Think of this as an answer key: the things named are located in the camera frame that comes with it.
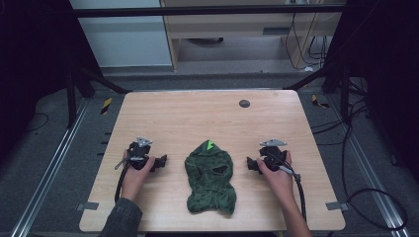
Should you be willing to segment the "white cabinet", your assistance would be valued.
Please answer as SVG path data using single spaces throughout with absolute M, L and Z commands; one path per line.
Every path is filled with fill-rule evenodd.
M 70 0 L 74 10 L 160 7 L 159 0 Z M 101 68 L 171 66 L 163 18 L 80 18 Z

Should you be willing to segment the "black horizontal frame bar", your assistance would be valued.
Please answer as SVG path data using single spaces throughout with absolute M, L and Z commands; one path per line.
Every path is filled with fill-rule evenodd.
M 154 16 L 200 16 L 241 14 L 284 13 L 333 13 L 347 10 L 345 4 L 314 5 L 242 5 L 242 6 L 192 6 L 158 8 L 76 9 L 67 11 L 77 18 L 101 17 L 154 17 Z

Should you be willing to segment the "grey tape piece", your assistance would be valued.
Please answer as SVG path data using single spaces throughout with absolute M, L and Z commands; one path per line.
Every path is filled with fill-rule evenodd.
M 83 203 L 78 203 L 76 206 L 76 210 L 82 211 L 85 209 L 90 209 L 90 210 L 97 210 L 99 204 L 97 202 L 90 202 L 90 201 L 86 201 Z
M 334 202 L 326 202 L 325 203 L 326 207 L 328 210 L 336 210 L 339 209 L 341 211 L 346 211 L 349 209 L 349 205 L 347 205 L 346 203 L 340 203 L 338 201 L 334 201 Z

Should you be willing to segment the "person's left hand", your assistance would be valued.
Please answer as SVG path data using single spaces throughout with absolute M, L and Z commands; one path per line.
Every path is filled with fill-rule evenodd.
M 126 175 L 122 183 L 121 197 L 129 199 L 133 202 L 138 202 L 141 189 L 146 182 L 147 176 L 150 173 L 155 158 L 151 156 L 141 170 L 135 170 L 129 167 L 126 170 Z

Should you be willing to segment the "light wooden desk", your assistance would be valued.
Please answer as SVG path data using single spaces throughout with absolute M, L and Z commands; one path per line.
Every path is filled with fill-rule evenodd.
M 237 5 L 309 5 L 344 4 L 346 0 L 159 0 L 163 7 L 237 6 Z M 305 55 L 317 37 L 334 35 L 341 19 L 333 13 L 284 13 L 243 15 L 166 16 L 167 38 L 172 60 L 176 48 L 185 39 L 216 39 L 229 37 L 279 37 L 282 39 L 292 66 L 308 64 Z

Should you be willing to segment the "black metal stand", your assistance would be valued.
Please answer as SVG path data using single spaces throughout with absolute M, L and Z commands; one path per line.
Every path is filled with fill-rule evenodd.
M 319 70 L 309 74 L 302 80 L 285 87 L 285 90 L 297 91 L 303 86 L 313 82 L 318 78 L 324 78 L 324 82 L 321 86 L 321 91 L 329 94 L 334 92 L 337 88 L 340 89 L 340 116 L 344 123 L 350 124 L 350 106 L 349 106 L 349 94 L 350 94 L 350 63 L 346 61 L 333 61 L 327 62 Z
M 99 75 L 83 67 L 72 66 L 66 75 L 68 128 L 71 128 L 76 122 L 77 112 L 75 90 L 78 90 L 82 94 L 83 98 L 92 98 L 95 95 L 95 90 L 91 85 L 91 81 L 98 82 L 119 94 L 129 93 L 128 89 L 108 81 L 103 75 Z

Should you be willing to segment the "black curtain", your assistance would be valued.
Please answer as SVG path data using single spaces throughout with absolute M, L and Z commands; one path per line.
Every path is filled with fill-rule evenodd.
M 66 87 L 72 68 L 99 75 L 70 0 L 0 0 L 0 166 L 9 161 L 41 98 Z
M 419 183 L 419 0 L 346 0 L 326 61 L 367 80 L 379 126 Z

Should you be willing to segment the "yellow black striped tape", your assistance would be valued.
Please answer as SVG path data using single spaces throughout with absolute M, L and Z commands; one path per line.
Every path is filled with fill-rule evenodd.
M 101 108 L 100 114 L 101 115 L 105 115 L 110 107 L 110 104 L 112 102 L 113 98 L 107 98 L 103 104 L 103 107 Z
M 311 95 L 311 103 L 317 107 L 323 108 L 323 109 L 328 109 L 329 104 L 327 103 L 320 103 L 316 97 L 316 95 Z

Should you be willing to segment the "green hooded pet garment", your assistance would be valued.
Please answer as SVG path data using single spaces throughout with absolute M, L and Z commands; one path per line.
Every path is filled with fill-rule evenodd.
M 226 151 L 207 140 L 186 158 L 185 169 L 192 189 L 187 199 L 189 212 L 218 210 L 227 215 L 234 212 L 237 196 L 230 184 L 233 162 Z

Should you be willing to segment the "metal floor rail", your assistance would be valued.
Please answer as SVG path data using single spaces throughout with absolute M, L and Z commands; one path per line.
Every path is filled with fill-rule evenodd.
M 32 195 L 25 211 L 14 226 L 10 237 L 27 237 L 31 227 L 37 218 L 42 204 L 50 190 L 50 187 L 55 179 L 57 172 L 68 152 L 69 147 L 80 127 L 81 122 L 85 118 L 86 111 L 91 104 L 90 99 L 82 99 L 79 108 L 76 111 L 74 123 L 65 130 L 60 143 L 58 144 L 48 166 L 46 167 L 43 176 Z
M 340 114 L 342 106 L 340 101 L 334 96 L 327 96 L 327 100 L 336 118 L 341 121 L 339 126 L 344 133 L 341 152 L 341 180 L 343 184 L 344 194 L 346 197 L 345 204 L 359 214 L 366 222 L 375 226 L 376 228 L 383 229 L 391 233 L 392 237 L 411 237 L 407 229 L 408 215 L 402 204 L 391 194 L 389 194 L 377 172 L 369 162 L 366 153 L 364 152 L 358 137 L 353 130 L 351 121 L 353 112 L 348 111 L 346 116 Z M 357 163 L 357 166 L 367 184 L 365 188 L 349 192 L 346 183 L 346 175 L 348 172 L 345 170 L 345 156 L 347 148 L 351 149 L 352 157 Z M 356 198 L 361 195 L 371 195 L 383 219 L 383 224 L 377 223 L 369 218 L 361 209 L 354 204 Z

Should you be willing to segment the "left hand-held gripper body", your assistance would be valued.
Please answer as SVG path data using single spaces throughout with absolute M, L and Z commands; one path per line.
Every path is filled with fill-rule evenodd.
M 147 160 L 152 141 L 138 137 L 127 149 L 127 161 L 135 170 L 141 170 Z

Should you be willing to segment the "person's right hand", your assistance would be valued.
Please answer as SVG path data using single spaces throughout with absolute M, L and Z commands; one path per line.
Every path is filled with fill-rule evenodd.
M 271 171 L 260 158 L 257 159 L 257 164 L 281 206 L 289 205 L 292 201 L 295 201 L 293 176 L 291 174 L 282 170 Z

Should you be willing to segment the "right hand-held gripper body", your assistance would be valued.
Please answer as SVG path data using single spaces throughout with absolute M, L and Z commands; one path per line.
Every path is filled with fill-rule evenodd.
M 287 152 L 280 150 L 280 146 L 286 145 L 284 141 L 272 138 L 261 142 L 260 145 L 260 156 L 271 171 L 275 172 L 285 167 Z

